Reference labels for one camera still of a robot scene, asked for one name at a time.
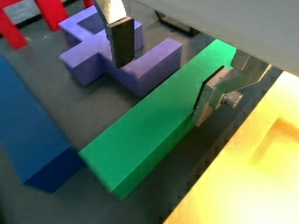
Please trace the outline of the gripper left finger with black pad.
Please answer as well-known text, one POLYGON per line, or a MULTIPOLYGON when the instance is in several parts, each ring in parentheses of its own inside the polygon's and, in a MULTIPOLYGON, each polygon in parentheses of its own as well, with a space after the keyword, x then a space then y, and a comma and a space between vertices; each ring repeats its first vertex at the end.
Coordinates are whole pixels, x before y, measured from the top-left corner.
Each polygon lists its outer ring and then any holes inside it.
POLYGON ((135 20, 127 15, 123 0, 93 0, 106 25, 113 61, 123 67, 135 58, 135 20))

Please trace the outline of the gripper right finger metal plate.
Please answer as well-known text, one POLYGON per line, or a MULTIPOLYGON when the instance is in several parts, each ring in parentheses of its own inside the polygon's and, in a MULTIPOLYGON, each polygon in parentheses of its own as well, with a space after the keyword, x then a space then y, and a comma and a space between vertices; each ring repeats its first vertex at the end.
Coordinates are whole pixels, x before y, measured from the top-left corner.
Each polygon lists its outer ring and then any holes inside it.
POLYGON ((237 50, 231 66, 231 69, 221 66, 201 85, 191 117, 197 127, 222 105, 233 109, 239 105, 243 98, 239 90, 261 82, 273 67, 272 64, 241 50, 237 50))

